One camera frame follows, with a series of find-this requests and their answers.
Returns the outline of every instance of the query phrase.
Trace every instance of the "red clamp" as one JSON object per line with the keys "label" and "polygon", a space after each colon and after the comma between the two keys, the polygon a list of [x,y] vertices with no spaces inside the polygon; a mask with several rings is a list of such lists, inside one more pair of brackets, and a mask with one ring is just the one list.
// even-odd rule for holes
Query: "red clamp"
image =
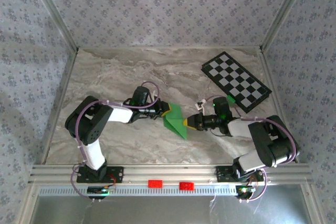
{"label": "red clamp", "polygon": [[180,182],[180,190],[194,191],[195,184],[192,182]]}
{"label": "red clamp", "polygon": [[148,180],[148,188],[163,188],[163,180]]}

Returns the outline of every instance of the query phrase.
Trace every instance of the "black and white chessboard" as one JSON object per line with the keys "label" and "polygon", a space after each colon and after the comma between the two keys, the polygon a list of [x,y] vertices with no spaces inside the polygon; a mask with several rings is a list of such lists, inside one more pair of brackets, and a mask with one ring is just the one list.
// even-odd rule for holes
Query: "black and white chessboard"
{"label": "black and white chessboard", "polygon": [[226,52],[202,65],[202,71],[248,113],[272,91]]}

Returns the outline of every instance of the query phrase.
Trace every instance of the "patterned wallpaper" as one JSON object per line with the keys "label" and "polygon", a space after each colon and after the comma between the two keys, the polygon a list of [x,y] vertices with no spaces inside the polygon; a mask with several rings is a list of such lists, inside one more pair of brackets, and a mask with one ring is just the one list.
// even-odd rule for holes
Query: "patterned wallpaper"
{"label": "patterned wallpaper", "polygon": [[1,0],[0,223],[12,223],[43,152],[71,57],[41,0]]}
{"label": "patterned wallpaper", "polygon": [[53,0],[79,47],[260,45],[283,0]]}
{"label": "patterned wallpaper", "polygon": [[267,52],[300,160],[336,223],[336,0],[297,0]]}

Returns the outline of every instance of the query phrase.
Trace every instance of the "gray marble tabletop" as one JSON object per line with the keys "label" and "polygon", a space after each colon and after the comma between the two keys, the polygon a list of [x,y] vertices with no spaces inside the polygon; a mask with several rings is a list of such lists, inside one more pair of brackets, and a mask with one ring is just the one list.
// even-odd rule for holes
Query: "gray marble tabletop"
{"label": "gray marble tabletop", "polygon": [[[60,116],[52,138],[47,163],[82,161],[76,141],[64,128],[70,113],[88,95],[109,101],[124,101],[145,80],[155,82],[164,101],[180,104],[184,117],[197,113],[195,102],[212,94],[224,94],[201,65],[222,51],[265,82],[259,58],[233,49],[91,49],[79,50]],[[211,104],[205,112],[213,113]],[[275,114],[270,98],[248,116]],[[188,129],[182,139],[163,126],[163,120],[138,120],[133,124],[108,123],[101,137],[103,155],[110,164],[126,163],[232,163],[233,158],[254,149],[251,139],[217,137],[211,132]]]}

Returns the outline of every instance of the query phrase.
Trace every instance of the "green pyramid object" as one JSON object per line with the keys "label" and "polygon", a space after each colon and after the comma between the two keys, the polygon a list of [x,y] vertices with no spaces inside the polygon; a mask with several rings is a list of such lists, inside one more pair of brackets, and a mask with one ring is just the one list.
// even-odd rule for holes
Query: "green pyramid object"
{"label": "green pyramid object", "polygon": [[180,137],[187,139],[187,128],[183,125],[181,106],[170,103],[171,110],[163,117],[163,125]]}

